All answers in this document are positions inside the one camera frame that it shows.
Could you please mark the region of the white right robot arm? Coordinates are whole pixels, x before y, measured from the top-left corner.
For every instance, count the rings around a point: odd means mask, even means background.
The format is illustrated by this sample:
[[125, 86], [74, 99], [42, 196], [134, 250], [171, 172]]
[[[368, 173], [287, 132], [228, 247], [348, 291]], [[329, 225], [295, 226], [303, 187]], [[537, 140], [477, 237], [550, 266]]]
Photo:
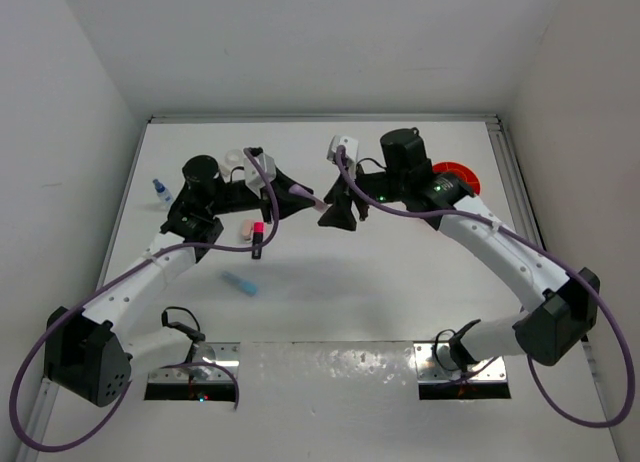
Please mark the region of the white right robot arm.
[[105, 407], [137, 375], [191, 361], [206, 340], [198, 328], [163, 317], [158, 331], [130, 337], [145, 308], [210, 251], [223, 232], [222, 215], [258, 210], [277, 224], [315, 204], [313, 190], [286, 176], [260, 149], [249, 150], [243, 172], [243, 179], [229, 182], [209, 155], [185, 163], [184, 185], [144, 255], [79, 312], [59, 308], [51, 314], [44, 361], [50, 380]]

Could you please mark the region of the purple translucent highlighter pen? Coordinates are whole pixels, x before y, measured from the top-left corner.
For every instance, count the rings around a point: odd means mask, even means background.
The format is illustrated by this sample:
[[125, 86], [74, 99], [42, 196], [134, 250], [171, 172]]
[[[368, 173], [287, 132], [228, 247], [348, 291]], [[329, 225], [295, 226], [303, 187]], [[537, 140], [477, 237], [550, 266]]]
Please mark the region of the purple translucent highlighter pen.
[[294, 196], [302, 197], [311, 201], [313, 203], [313, 208], [318, 212], [324, 213], [328, 208], [328, 205], [325, 202], [299, 184], [293, 184], [289, 188], [288, 192]]

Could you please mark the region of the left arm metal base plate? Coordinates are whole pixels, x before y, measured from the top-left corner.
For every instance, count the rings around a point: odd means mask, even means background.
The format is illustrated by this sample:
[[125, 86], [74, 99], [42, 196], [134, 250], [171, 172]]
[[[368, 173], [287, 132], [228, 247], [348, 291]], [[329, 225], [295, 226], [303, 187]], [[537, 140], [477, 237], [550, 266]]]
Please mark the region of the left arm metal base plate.
[[221, 384], [231, 381], [230, 372], [238, 376], [240, 344], [236, 342], [208, 342], [197, 348], [189, 362], [204, 362], [190, 368], [161, 368], [151, 372], [147, 381], [155, 384], [182, 384], [191, 377], [193, 382]]

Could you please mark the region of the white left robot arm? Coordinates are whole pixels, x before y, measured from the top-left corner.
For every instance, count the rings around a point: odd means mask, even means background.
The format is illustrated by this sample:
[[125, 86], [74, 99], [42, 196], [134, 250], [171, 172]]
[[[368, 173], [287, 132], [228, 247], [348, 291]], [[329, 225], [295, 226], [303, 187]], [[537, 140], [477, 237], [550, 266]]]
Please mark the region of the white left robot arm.
[[365, 173], [356, 139], [336, 135], [327, 158], [340, 175], [325, 197], [320, 225], [353, 231], [372, 206], [404, 205], [407, 213], [459, 243], [517, 297], [521, 312], [494, 321], [475, 319], [455, 331], [433, 356], [441, 369], [467, 371], [494, 357], [525, 355], [555, 365], [593, 328], [600, 281], [589, 269], [573, 279], [550, 258], [516, 240], [471, 186], [453, 172], [437, 172], [416, 128], [380, 139], [385, 164]]

